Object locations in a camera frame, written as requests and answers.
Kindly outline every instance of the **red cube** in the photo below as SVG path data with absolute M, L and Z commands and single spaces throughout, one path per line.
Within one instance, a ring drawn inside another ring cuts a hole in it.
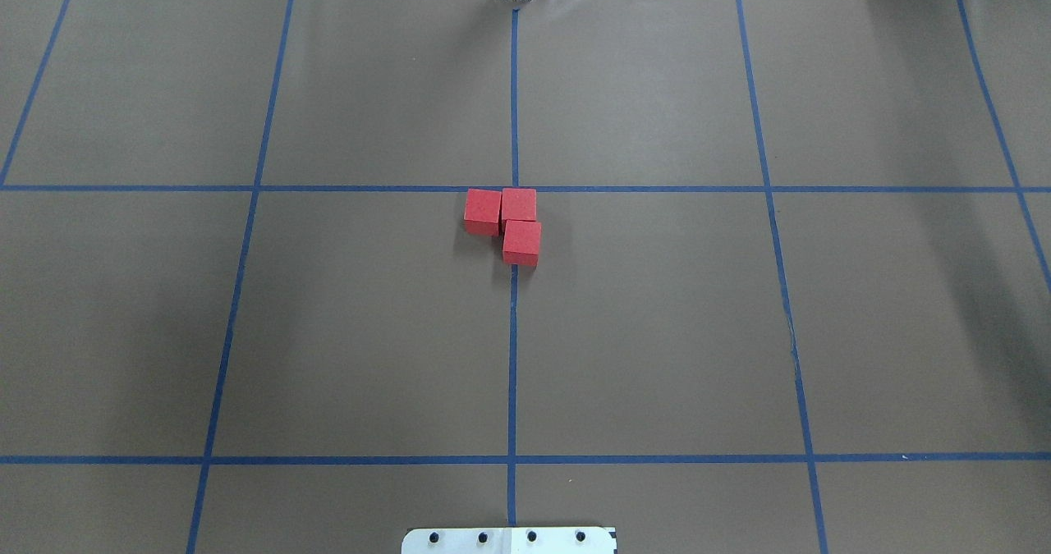
M 500 191 L 468 189 L 463 229 L 480 237 L 500 235 Z
M 510 220 L 536 222 L 536 189 L 503 189 L 500 228 Z
M 503 262 L 535 267 L 540 260 L 540 222 L 508 220 L 503 229 Z

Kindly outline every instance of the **grid square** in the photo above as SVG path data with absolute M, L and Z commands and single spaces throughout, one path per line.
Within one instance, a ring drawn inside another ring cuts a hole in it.
M 743 0 L 777 185 L 1010 186 L 955 0 Z
M 761 193 L 540 197 L 519 453 L 802 452 Z
M 410 528 L 503 527 L 506 505 L 503 466 L 218 466 L 197 552 L 398 552 Z
M 818 551 L 805 465 L 519 466 L 519 525 L 617 528 L 621 552 Z
M 971 35 L 1004 137 L 1023 185 L 1051 185 L 1051 44 L 1032 19 L 1051 17 L 1049 0 L 964 0 Z
M 8 183 L 251 183 L 286 1 L 70 0 Z
M 495 0 L 295 0 L 266 182 L 510 185 L 510 36 Z
M 737 27 L 734 0 L 522 8 L 522 183 L 761 185 Z
M 0 166 L 22 117 L 62 0 L 0 0 Z
M 816 451 L 1051 447 L 1051 296 L 1015 196 L 777 204 Z
M 1051 551 L 1051 463 L 822 464 L 830 552 Z
M 0 551 L 181 552 L 197 466 L 0 466 Z
M 510 273 L 465 199 L 264 193 L 217 454 L 507 453 Z
M 0 196 L 0 453 L 200 455 L 247 206 Z

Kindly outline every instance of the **red block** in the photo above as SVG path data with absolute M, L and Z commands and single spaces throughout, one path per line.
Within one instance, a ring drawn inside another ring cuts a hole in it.
M 536 222 L 536 189 L 503 189 L 500 228 L 510 220 Z
M 540 260 L 540 222 L 508 220 L 503 229 L 503 262 L 535 267 Z
M 500 235 L 500 191 L 468 189 L 463 229 L 480 237 Z

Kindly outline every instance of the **metal plate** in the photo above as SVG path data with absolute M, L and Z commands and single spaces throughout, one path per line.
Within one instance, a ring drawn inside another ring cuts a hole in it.
M 614 528 L 468 528 L 411 530 L 401 554 L 615 554 Z

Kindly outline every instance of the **blue tape line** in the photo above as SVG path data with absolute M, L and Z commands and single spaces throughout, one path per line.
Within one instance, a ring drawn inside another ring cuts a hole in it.
M 813 519 L 818 531 L 818 547 L 821 554 L 828 554 L 828 539 L 825 535 L 825 513 L 821 505 L 821 489 L 818 484 L 818 467 L 813 461 L 813 442 L 810 438 L 810 416 L 806 409 L 806 393 L 803 389 L 803 368 L 799 362 L 799 345 L 796 338 L 796 322 L 791 312 L 791 300 L 788 295 L 788 278 L 785 274 L 784 255 L 781 251 L 781 233 L 778 229 L 777 208 L 774 205 L 774 189 L 770 184 L 770 170 L 766 161 L 766 144 L 763 139 L 763 123 L 759 115 L 759 97 L 756 94 L 756 78 L 751 65 L 751 52 L 748 47 L 748 30 L 744 18 L 744 4 L 737 2 L 737 20 L 741 33 L 741 50 L 744 54 L 744 69 L 748 79 L 748 98 L 751 102 L 751 120 L 756 129 L 756 144 L 759 150 L 759 165 L 763 172 L 763 186 L 766 189 L 766 212 L 770 222 L 770 235 L 774 241 L 774 258 L 778 265 L 778 281 L 781 284 L 781 304 L 785 319 L 788 322 L 788 333 L 791 337 L 791 358 L 796 368 L 796 402 L 799 405 L 800 425 L 803 430 L 803 447 L 806 450 L 806 468 L 810 476 L 810 499 L 813 504 Z
M 964 6 L 964 0 L 956 0 L 956 7 L 960 8 L 960 20 L 964 25 L 964 35 L 967 37 L 967 49 L 971 54 L 971 63 L 974 65 L 974 74 L 978 78 L 982 97 L 985 98 L 986 108 L 989 109 L 989 118 L 992 119 L 992 127 L 996 131 L 996 140 L 1000 142 L 1000 149 L 1004 153 L 1007 171 L 1011 175 L 1011 182 L 1014 183 L 1014 190 L 1018 196 L 1018 206 L 1022 208 L 1022 216 L 1026 220 L 1026 228 L 1029 229 L 1029 238 L 1033 243 L 1033 249 L 1036 251 L 1036 259 L 1039 261 L 1040 270 L 1044 272 L 1044 284 L 1047 285 L 1048 291 L 1051 291 L 1051 269 L 1048 269 L 1044 246 L 1040 244 L 1040 238 L 1036 233 L 1036 225 L 1033 223 L 1033 217 L 1029 213 L 1029 203 L 1026 202 L 1026 194 L 1022 190 L 1022 181 L 1018 179 L 1018 171 L 1014 166 L 1013 158 L 1011 158 L 1011 149 L 1007 145 L 1004 128 L 1000 123 L 1000 115 L 996 114 L 996 106 L 992 102 L 992 96 L 989 94 L 985 74 L 982 71 L 982 63 L 978 61 L 978 52 L 974 46 L 974 37 L 971 35 L 971 23 L 967 19 L 967 7 Z
M 204 493 L 208 487 L 209 471 L 208 460 L 205 459 L 198 476 L 198 491 L 193 497 L 193 514 L 190 516 L 190 533 L 189 537 L 186 538 L 186 554 L 193 554 L 193 551 L 197 550 L 197 536 L 201 528 L 201 513 L 204 512 Z
M 554 185 L 533 188 L 542 193 L 761 193 L 766 190 L 751 185 Z
M 281 85 L 281 69 L 285 60 L 285 46 L 288 44 L 288 27 L 292 21 L 292 6 L 295 0 L 288 0 L 285 5 L 285 21 L 282 23 L 281 44 L 277 46 L 277 61 L 274 64 L 273 81 L 270 85 L 270 100 L 267 104 L 266 122 L 263 125 L 263 138 L 260 142 L 260 156 L 255 164 L 255 180 L 252 187 L 252 199 L 248 203 L 248 218 L 245 221 L 245 234 L 241 243 L 241 257 L 238 259 L 238 274 L 233 281 L 233 296 L 230 300 L 230 313 L 226 321 L 226 335 L 223 340 L 223 354 L 219 363 L 219 375 L 215 379 L 215 393 L 211 403 L 211 414 L 208 418 L 208 435 L 205 438 L 204 463 L 201 465 L 201 476 L 198 481 L 197 498 L 193 501 L 193 516 L 190 519 L 189 537 L 186 540 L 186 554 L 193 554 L 197 549 L 198 531 L 201 527 L 201 512 L 204 509 L 204 495 L 208 487 L 208 469 L 211 452 L 215 445 L 215 429 L 219 426 L 219 411 L 223 404 L 223 389 L 226 385 L 226 371 L 230 363 L 230 348 L 233 345 L 233 329 L 238 321 L 238 307 L 241 303 L 241 289 L 245 280 L 245 265 L 248 262 L 248 250 L 252 241 L 252 229 L 255 227 L 255 209 L 259 206 L 260 188 L 263 183 L 263 169 L 266 168 L 266 152 L 270 140 L 270 127 L 273 123 L 273 109 L 277 104 L 277 87 Z
M 631 466 L 671 464 L 806 464 L 909 461 L 1051 461 L 1051 451 L 955 451 L 894 453 L 516 455 L 522 466 Z M 217 455 L 210 466 L 506 466 L 506 455 Z M 0 455 L 0 466 L 200 466 L 201 456 Z
M 15 126 L 15 135 L 12 136 L 11 146 L 7 147 L 7 156 L 3 161 L 3 168 L 0 168 L 0 185 L 7 180 L 7 172 L 11 171 L 11 164 L 15 162 L 15 152 L 18 150 L 18 142 L 22 139 L 22 130 L 25 122 L 29 119 L 29 111 L 33 110 L 33 101 L 37 98 L 37 89 L 40 88 L 40 81 L 44 78 L 44 70 L 47 69 L 47 61 L 51 58 L 51 50 L 55 49 L 55 42 L 59 39 L 59 30 L 62 28 L 62 21 L 65 20 L 66 11 L 69 8 L 69 0 L 62 0 L 62 7 L 59 8 L 59 16 L 55 19 L 55 26 L 51 27 L 51 37 L 47 40 L 47 47 L 40 59 L 37 67 L 37 76 L 33 78 L 33 86 L 25 98 L 25 105 L 22 106 L 22 115 L 18 118 L 18 125 Z
M 518 186 L 518 8 L 511 11 L 511 184 Z
M 200 456 L 180 455 L 0 455 L 0 465 L 45 465 L 45 466 L 200 466 Z
M 461 193 L 468 189 L 498 191 L 501 185 L 260 185 L 260 192 L 405 192 Z M 542 193 L 763 193 L 762 185 L 540 185 Z M 1015 187 L 913 187 L 853 185 L 774 185 L 776 193 L 1006 193 Z M 254 185 L 0 185 L 11 192 L 251 192 Z M 1027 193 L 1049 193 L 1051 187 L 1022 187 Z
M 1044 461 L 1051 460 L 1051 451 L 1034 452 L 918 452 L 918 453 L 825 453 L 813 456 L 821 463 L 867 461 Z
M 3 191 L 51 192 L 248 192 L 251 185 L 3 185 Z
M 444 185 L 263 185 L 264 192 L 461 193 L 468 189 L 500 190 L 500 186 Z
M 510 334 L 508 343 L 508 526 L 517 524 L 518 459 L 518 265 L 511 266 Z
M 503 455 L 217 455 L 213 466 L 494 466 Z
M 519 455 L 521 465 L 804 464 L 805 454 Z
M 1013 193 L 1013 187 L 908 187 L 849 185 L 776 185 L 776 193 Z

